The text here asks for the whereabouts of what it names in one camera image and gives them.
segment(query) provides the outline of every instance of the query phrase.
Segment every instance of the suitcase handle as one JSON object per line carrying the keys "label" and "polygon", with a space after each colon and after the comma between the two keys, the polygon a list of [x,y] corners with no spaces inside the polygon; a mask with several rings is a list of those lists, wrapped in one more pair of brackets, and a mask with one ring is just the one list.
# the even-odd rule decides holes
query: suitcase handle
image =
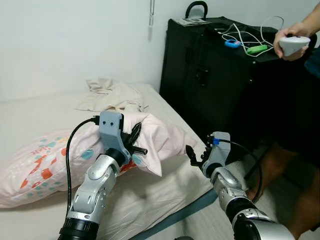
{"label": "suitcase handle", "polygon": [[206,20],[206,17],[207,17],[207,14],[208,14],[208,5],[206,4],[205,1],[194,1],[194,2],[192,2],[188,6],[188,8],[186,9],[185,18],[187,19],[189,17],[189,13],[190,13],[191,9],[194,6],[203,6],[203,8],[204,8],[203,20]]}

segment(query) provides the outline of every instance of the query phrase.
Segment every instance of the human arm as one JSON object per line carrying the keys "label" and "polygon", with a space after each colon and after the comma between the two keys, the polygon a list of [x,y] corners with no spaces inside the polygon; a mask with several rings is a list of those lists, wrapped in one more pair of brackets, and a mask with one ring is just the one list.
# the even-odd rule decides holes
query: human arm
{"label": "human arm", "polygon": [[274,51],[279,58],[283,58],[284,60],[297,60],[305,54],[308,47],[304,46],[299,51],[293,53],[290,56],[285,57],[284,52],[279,45],[279,40],[282,37],[287,36],[288,34],[292,34],[294,36],[310,37],[318,31],[320,31],[320,2],[315,6],[313,11],[302,22],[294,24],[291,27],[281,29],[275,35],[273,42]]}

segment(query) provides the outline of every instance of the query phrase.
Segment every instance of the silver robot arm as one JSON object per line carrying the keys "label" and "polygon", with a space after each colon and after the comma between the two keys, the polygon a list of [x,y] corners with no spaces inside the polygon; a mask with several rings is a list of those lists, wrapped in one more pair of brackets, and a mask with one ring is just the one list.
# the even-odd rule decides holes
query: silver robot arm
{"label": "silver robot arm", "polygon": [[107,208],[107,197],[116,184],[120,168],[129,163],[133,153],[148,150],[133,146],[141,130],[137,123],[131,134],[123,133],[124,116],[103,111],[99,117],[99,133],[105,146],[95,163],[85,173],[60,230],[58,240],[95,240],[100,221]]}
{"label": "silver robot arm", "polygon": [[[230,141],[226,132],[214,132],[213,139]],[[213,189],[218,194],[219,204],[232,224],[235,240],[295,240],[283,225],[274,222],[248,199],[238,179],[225,168],[231,146],[228,142],[213,143],[206,148],[197,162],[190,146],[186,147],[192,166],[198,166],[210,178]]]}

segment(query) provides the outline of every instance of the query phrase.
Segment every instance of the white controller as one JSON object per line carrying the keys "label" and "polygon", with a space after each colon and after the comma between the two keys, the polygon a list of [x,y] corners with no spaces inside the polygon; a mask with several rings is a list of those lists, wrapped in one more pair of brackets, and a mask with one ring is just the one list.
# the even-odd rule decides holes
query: white controller
{"label": "white controller", "polygon": [[304,46],[307,46],[310,42],[310,38],[305,36],[283,36],[280,38],[279,44],[283,50],[284,56],[290,56],[295,52],[302,49]]}

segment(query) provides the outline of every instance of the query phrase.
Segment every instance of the mattress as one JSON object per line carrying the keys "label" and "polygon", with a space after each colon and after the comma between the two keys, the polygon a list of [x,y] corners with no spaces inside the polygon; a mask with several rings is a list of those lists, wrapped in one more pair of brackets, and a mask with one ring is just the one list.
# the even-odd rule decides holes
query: mattress
{"label": "mattress", "polygon": [[[135,87],[152,113],[165,123],[183,128],[198,141],[197,156],[205,145],[185,121],[150,86]],[[75,110],[87,92],[0,102],[0,151],[2,161],[22,145],[58,129],[73,129],[93,112]],[[190,166],[186,155],[162,162],[162,177],[132,168],[118,177],[107,201],[97,239],[126,240],[152,228],[183,209],[212,188],[200,169]],[[1,239],[56,240],[64,223],[67,192],[12,209],[0,209]]]}

